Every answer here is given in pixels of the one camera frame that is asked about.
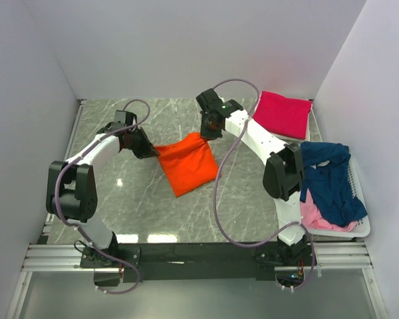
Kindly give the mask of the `orange t-shirt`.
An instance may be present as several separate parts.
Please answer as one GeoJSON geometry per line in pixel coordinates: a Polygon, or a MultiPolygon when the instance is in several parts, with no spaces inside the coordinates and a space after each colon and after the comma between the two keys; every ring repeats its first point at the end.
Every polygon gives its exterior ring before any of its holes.
{"type": "Polygon", "coordinates": [[[185,195],[213,181],[218,172],[217,162],[208,141],[198,132],[165,146],[156,146],[158,161],[176,197],[185,195]]]}

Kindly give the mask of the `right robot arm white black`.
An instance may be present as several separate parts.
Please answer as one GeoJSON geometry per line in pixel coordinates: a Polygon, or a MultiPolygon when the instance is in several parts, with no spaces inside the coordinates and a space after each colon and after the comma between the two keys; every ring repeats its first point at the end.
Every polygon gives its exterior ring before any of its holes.
{"type": "Polygon", "coordinates": [[[201,137],[216,140],[223,132],[235,136],[233,147],[246,145],[263,163],[263,187],[275,202],[278,230],[276,251],[266,257],[276,265],[293,265],[307,246],[301,224],[300,194],[304,178],[303,158],[297,144],[287,144],[258,124],[237,101],[223,101],[210,88],[196,97],[201,108],[201,137]]]}

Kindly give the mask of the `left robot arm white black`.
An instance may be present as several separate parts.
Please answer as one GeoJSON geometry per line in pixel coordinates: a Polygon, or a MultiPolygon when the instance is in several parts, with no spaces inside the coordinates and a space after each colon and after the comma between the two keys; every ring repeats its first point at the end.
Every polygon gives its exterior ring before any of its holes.
{"type": "Polygon", "coordinates": [[[46,209],[66,226],[74,227],[86,241],[84,255],[105,267],[120,260],[116,235],[96,214],[98,195],[95,175],[122,150],[139,160],[158,157],[137,115],[117,110],[114,120],[101,128],[93,141],[66,161],[49,166],[46,209]]]}

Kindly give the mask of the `folded magenta t-shirt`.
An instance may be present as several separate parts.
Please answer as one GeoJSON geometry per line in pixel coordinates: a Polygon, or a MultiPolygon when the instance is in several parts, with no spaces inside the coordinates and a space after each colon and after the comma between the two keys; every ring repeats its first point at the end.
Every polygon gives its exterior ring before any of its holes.
{"type": "Polygon", "coordinates": [[[305,140],[312,106],[310,100],[262,91],[253,119],[273,134],[305,140]]]}

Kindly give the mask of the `folded white t-shirt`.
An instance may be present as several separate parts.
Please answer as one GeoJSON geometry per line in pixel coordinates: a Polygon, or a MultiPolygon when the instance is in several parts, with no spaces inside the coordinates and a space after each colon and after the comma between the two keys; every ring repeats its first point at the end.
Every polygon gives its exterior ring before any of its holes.
{"type": "Polygon", "coordinates": [[[309,133],[309,111],[284,112],[277,116],[273,133],[296,140],[306,140],[309,133]]]}

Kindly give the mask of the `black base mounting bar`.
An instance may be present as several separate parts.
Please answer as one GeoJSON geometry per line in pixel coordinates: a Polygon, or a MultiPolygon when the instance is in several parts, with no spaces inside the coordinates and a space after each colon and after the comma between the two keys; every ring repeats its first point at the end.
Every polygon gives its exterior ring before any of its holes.
{"type": "Polygon", "coordinates": [[[299,286],[305,268],[317,261],[311,246],[301,241],[291,247],[268,242],[260,247],[241,248],[231,243],[144,243],[119,244],[112,252],[115,261],[92,248],[83,249],[82,269],[103,269],[95,276],[99,286],[149,280],[205,280],[254,278],[299,286]]]}

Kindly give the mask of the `navy blue t-shirt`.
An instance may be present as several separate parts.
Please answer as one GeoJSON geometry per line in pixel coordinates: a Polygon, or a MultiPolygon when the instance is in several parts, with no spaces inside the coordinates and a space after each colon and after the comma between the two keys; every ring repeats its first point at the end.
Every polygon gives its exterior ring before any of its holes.
{"type": "Polygon", "coordinates": [[[347,226],[352,221],[347,216],[356,211],[350,203],[349,147],[328,142],[303,142],[301,152],[305,176],[300,200],[305,202],[309,190],[324,219],[340,227],[347,226]]]}

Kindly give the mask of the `light pink t-shirt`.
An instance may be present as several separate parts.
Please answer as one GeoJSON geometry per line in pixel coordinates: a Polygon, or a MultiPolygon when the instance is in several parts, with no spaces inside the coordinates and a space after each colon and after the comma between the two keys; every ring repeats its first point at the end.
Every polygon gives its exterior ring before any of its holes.
{"type": "Polygon", "coordinates": [[[315,205],[311,192],[307,190],[305,202],[300,201],[300,210],[302,223],[311,229],[320,229],[326,231],[349,232],[353,230],[358,221],[352,221],[345,227],[329,223],[323,218],[318,207],[315,205]]]}

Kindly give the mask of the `white plastic laundry basket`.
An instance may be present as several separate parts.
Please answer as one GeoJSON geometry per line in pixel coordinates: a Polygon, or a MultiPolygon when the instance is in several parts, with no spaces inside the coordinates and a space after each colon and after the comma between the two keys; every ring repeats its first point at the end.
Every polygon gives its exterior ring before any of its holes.
{"type": "Polygon", "coordinates": [[[365,238],[370,234],[370,221],[368,212],[366,210],[366,203],[360,183],[359,175],[356,169],[356,162],[353,157],[350,158],[348,163],[348,182],[352,194],[351,208],[355,208],[355,213],[349,216],[352,219],[346,227],[331,226],[323,228],[322,226],[309,227],[308,231],[312,235],[341,238],[342,240],[350,240],[357,238],[365,238]]]}

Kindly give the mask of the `aluminium frame rail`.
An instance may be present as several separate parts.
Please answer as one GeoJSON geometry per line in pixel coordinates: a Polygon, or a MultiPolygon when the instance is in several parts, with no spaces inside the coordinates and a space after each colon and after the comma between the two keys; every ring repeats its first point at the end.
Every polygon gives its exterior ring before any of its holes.
{"type": "MultiPolygon", "coordinates": [[[[326,269],[368,269],[372,261],[363,242],[315,243],[317,266],[326,269]]],[[[81,253],[70,245],[29,245],[23,272],[74,272],[80,267],[81,253]]]]}

